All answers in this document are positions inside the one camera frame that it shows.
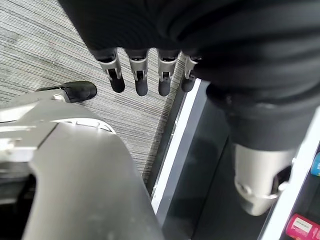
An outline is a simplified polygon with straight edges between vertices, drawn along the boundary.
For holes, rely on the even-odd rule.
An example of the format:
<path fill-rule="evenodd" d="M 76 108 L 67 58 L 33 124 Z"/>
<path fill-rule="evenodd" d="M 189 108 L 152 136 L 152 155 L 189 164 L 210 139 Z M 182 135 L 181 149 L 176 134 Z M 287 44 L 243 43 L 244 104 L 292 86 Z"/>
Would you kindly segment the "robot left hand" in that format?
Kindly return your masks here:
<path fill-rule="evenodd" d="M 320 104 L 317 0 L 62 0 L 90 53 L 157 48 L 195 58 L 194 75 L 223 110 L 233 143 L 235 188 L 264 214 Z"/>

